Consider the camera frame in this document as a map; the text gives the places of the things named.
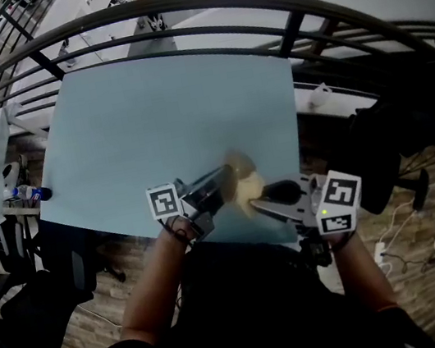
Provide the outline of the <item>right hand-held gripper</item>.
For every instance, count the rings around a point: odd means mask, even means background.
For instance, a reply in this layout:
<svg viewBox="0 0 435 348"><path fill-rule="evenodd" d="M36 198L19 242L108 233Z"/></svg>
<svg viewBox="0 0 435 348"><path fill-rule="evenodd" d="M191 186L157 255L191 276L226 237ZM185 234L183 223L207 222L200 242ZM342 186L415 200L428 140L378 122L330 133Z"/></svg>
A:
<svg viewBox="0 0 435 348"><path fill-rule="evenodd" d="M278 221L303 220L305 227L316 228L322 236L348 233L357 227L362 183L359 176L329 171L326 176L314 175L308 188L301 178L267 184L250 204Z"/></svg>

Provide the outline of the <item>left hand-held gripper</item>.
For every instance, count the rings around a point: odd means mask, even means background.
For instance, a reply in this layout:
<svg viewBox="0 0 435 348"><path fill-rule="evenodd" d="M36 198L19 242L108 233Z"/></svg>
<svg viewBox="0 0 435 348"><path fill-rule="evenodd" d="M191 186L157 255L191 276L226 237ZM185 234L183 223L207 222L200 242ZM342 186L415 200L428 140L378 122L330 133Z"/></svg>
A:
<svg viewBox="0 0 435 348"><path fill-rule="evenodd" d="M188 185L177 178L173 183L147 189L153 219L188 243L186 232L178 233L169 223L181 219L194 231L192 240L202 240L214 230L212 215L225 205L221 188L232 177L231 166L224 164Z"/></svg>

